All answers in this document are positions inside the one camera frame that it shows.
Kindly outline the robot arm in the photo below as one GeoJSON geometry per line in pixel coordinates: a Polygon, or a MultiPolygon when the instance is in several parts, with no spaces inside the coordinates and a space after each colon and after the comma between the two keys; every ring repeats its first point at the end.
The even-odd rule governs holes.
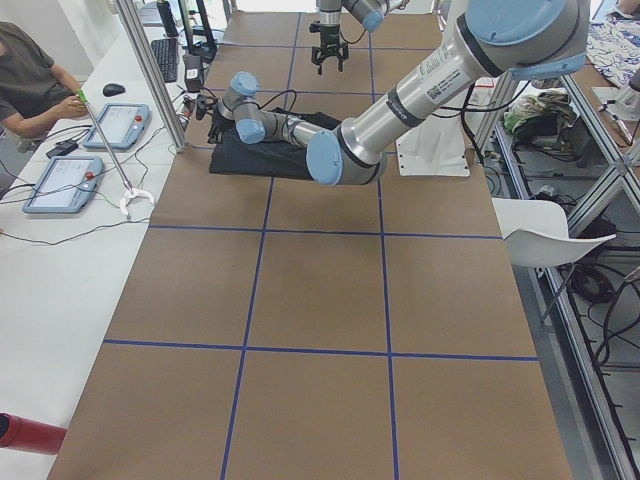
{"type": "Polygon", "coordinates": [[[335,0],[317,1],[318,19],[311,22],[309,32],[318,33],[320,43],[311,50],[311,62],[317,66],[318,74],[323,73],[323,64],[329,58],[336,58],[338,71],[349,59],[349,46],[357,43],[365,33],[373,33],[384,18],[394,10],[403,10],[409,1],[335,0]],[[345,9],[362,27],[361,36],[348,41],[341,32],[342,10],[345,9]]]}
{"type": "Polygon", "coordinates": [[[387,167],[386,147],[482,77],[545,79],[585,59],[586,1],[463,1],[438,49],[366,111],[327,130],[259,107],[258,81],[236,73],[215,106],[210,172],[325,185],[366,185],[387,167]]]}

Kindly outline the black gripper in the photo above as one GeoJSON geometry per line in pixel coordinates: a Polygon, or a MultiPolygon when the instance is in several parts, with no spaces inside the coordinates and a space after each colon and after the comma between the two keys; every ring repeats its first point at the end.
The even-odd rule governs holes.
{"type": "Polygon", "coordinates": [[[208,144],[221,144],[224,133],[235,126],[233,118],[227,118],[217,107],[211,111],[211,126],[208,132],[208,144]]]}
{"type": "Polygon", "coordinates": [[[318,75],[323,74],[323,63],[331,57],[335,57],[338,67],[342,68],[349,58],[349,49],[348,45],[341,41],[340,25],[311,24],[310,32],[320,34],[320,45],[313,46],[311,52],[311,62],[318,67],[318,75]]]}

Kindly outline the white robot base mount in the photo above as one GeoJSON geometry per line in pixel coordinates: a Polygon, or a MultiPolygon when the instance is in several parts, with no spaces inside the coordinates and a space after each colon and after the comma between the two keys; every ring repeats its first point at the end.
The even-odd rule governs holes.
{"type": "Polygon", "coordinates": [[[459,116],[437,110],[396,141],[401,176],[468,177],[469,165],[459,116]]]}

